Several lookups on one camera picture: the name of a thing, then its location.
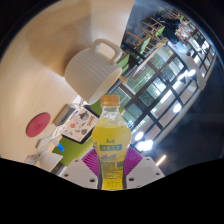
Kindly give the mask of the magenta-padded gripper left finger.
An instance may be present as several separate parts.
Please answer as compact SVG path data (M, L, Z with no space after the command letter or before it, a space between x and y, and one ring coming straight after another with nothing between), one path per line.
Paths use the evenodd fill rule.
M100 164L94 148L80 159L75 158L60 176L84 188L96 189L100 175Z

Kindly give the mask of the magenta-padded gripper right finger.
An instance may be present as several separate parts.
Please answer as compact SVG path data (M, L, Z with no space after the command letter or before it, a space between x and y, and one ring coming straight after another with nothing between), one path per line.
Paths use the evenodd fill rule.
M127 188L139 188L164 177L151 157L144 157L135 149L128 149L124 162Z

